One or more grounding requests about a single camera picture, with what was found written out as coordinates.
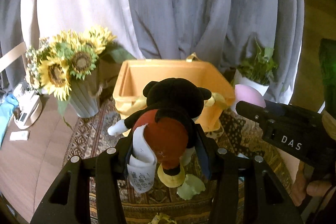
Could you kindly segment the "person right hand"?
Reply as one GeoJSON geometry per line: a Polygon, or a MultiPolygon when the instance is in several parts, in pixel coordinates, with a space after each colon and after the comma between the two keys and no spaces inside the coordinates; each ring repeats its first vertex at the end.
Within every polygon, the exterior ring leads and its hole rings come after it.
{"type": "Polygon", "coordinates": [[[300,206],[307,195],[311,197],[324,197],[320,207],[320,210],[322,210],[327,206],[332,198],[335,192],[335,186],[332,187],[331,182],[323,180],[308,182],[304,176],[304,168],[305,163],[300,161],[290,195],[291,199],[295,206],[300,206]]]}

